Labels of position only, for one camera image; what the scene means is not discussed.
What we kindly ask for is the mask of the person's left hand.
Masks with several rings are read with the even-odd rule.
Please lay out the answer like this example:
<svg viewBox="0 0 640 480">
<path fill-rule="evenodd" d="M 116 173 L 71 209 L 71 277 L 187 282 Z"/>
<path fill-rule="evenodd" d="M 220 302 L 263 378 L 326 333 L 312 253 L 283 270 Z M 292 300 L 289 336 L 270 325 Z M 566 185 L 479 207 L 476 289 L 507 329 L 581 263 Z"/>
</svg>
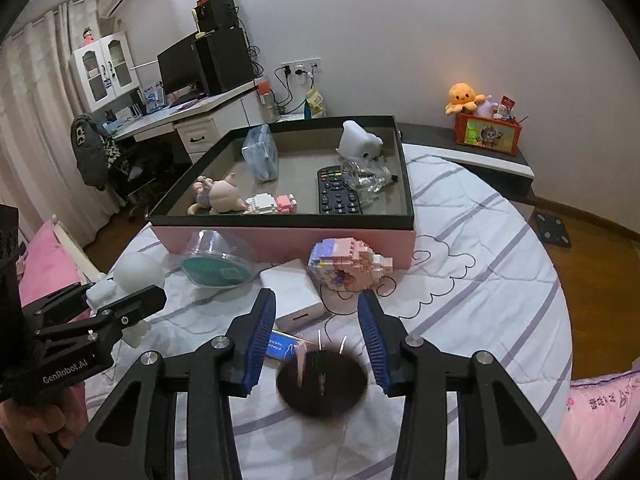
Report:
<svg viewBox="0 0 640 480">
<path fill-rule="evenodd" d="M 86 429 L 85 386 L 66 388 L 60 400 L 50 405 L 24 406 L 13 399 L 1 403 L 1 428 L 12 448 L 29 468 L 45 471 L 51 461 L 38 448 L 36 434 L 55 434 L 62 448 L 71 450 Z"/>
</svg>

